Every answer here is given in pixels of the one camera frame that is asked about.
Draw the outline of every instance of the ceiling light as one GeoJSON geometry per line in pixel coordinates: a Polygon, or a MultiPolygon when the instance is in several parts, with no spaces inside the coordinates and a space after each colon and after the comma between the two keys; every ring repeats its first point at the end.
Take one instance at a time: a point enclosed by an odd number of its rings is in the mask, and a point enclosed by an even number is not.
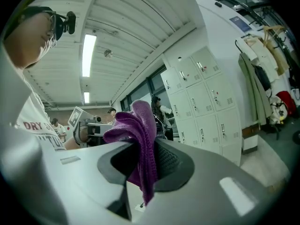
{"type": "Polygon", "coordinates": [[[89,92],[84,92],[84,103],[90,103],[90,93],[89,92]]]}
{"type": "Polygon", "coordinates": [[[90,76],[90,64],[95,46],[96,36],[86,34],[84,37],[83,53],[82,53],[82,76],[90,76]]]}

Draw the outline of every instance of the white t-shirt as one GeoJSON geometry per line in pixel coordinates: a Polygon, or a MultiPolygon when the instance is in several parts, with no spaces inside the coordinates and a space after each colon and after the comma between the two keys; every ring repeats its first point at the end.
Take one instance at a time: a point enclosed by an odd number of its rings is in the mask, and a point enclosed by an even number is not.
{"type": "MultiPolygon", "coordinates": [[[[66,133],[65,128],[61,124],[58,124],[57,127],[52,125],[52,128],[54,129],[58,137],[60,136],[60,134],[66,133]]],[[[66,137],[61,137],[60,140],[62,143],[64,143],[66,141],[66,137]]]]}
{"type": "MultiPolygon", "coordinates": [[[[0,50],[2,50],[1,65],[13,66],[2,44],[0,44],[0,50]]],[[[19,70],[14,66],[13,68],[32,92],[19,114],[16,122],[16,128],[35,134],[42,146],[53,146],[55,150],[66,150],[52,128],[49,117],[45,112],[44,105],[38,94],[33,91],[30,84],[25,80],[22,70],[19,70]]]]}
{"type": "Polygon", "coordinates": [[[164,123],[167,125],[168,128],[172,128],[172,125],[170,124],[169,120],[167,119],[165,113],[167,114],[171,114],[172,113],[172,109],[171,108],[167,108],[166,106],[161,105],[160,106],[160,111],[162,112],[163,116],[164,116],[164,123]]]}

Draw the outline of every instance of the person in background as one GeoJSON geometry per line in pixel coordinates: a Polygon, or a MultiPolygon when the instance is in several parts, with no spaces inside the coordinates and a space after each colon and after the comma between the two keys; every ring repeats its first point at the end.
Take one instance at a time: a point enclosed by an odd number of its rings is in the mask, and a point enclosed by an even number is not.
{"type": "Polygon", "coordinates": [[[166,106],[160,105],[160,98],[154,96],[152,98],[151,102],[151,109],[154,115],[158,117],[160,121],[162,121],[164,124],[166,124],[166,131],[165,131],[165,136],[168,140],[173,141],[173,129],[172,125],[170,124],[169,120],[166,117],[167,114],[172,113],[171,108],[167,108],[166,106]]]}
{"type": "Polygon", "coordinates": [[[52,128],[56,132],[57,136],[60,138],[61,142],[64,143],[66,141],[66,130],[65,128],[58,123],[57,118],[53,118],[52,120],[52,128]]]}
{"type": "Polygon", "coordinates": [[[108,124],[113,125],[117,111],[114,108],[111,108],[110,110],[107,111],[107,113],[109,113],[113,118],[113,120],[111,122],[109,122],[108,124]]]}

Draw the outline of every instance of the purple cloth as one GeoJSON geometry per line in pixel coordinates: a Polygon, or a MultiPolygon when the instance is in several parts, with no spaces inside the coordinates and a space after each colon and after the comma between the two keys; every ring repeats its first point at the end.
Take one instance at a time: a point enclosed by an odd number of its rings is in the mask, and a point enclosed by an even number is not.
{"type": "Polygon", "coordinates": [[[118,112],[111,130],[104,133],[107,143],[131,137],[140,144],[140,157],[129,182],[140,187],[145,204],[153,197],[153,185],[158,180],[154,158],[156,123],[150,105],[145,101],[135,101],[131,112],[118,112]]]}

